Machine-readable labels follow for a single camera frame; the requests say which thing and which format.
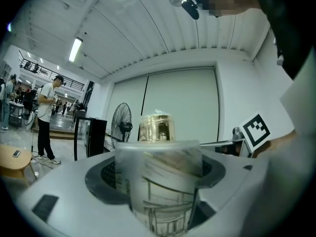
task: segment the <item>fluorescent light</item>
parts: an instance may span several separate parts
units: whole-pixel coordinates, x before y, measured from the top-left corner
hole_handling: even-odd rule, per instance
[[[74,41],[74,44],[73,44],[73,47],[71,49],[71,52],[70,52],[70,55],[69,55],[69,60],[71,62],[74,62],[75,61],[75,57],[78,53],[78,50],[82,44],[82,39],[79,39],[79,38],[76,38],[75,41]]]

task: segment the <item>ceiling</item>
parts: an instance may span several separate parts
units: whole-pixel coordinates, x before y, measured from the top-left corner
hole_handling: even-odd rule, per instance
[[[29,0],[11,27],[12,44],[94,81],[180,50],[241,50],[253,59],[269,29],[260,10],[195,21],[169,0]],[[83,44],[71,63],[76,37]]]

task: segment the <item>railing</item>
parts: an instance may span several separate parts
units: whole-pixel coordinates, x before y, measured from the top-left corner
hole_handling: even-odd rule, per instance
[[[31,62],[27,59],[24,59],[24,57],[21,53],[19,53],[19,62],[20,62],[20,68],[23,68],[27,71],[30,71],[34,74],[38,74],[38,75],[45,77],[47,79],[50,79],[50,80],[54,80],[57,75],[60,75],[60,74],[58,74],[50,69],[47,69],[43,66],[40,66],[40,65],[36,69],[35,63]],[[63,77],[64,77],[64,83],[66,83],[65,86],[82,91],[82,89],[84,87],[83,83],[72,80],[72,79],[65,77],[65,76],[63,76]]]

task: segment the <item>fan guard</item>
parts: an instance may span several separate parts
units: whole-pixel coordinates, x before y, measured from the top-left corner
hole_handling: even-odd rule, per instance
[[[111,142],[113,148],[117,142],[127,142],[133,128],[132,113],[127,103],[117,106],[111,124]]]

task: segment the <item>cap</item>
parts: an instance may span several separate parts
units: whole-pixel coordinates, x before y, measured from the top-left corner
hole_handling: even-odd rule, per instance
[[[62,75],[57,75],[54,80],[56,79],[60,79],[62,83],[64,82],[64,77]]]

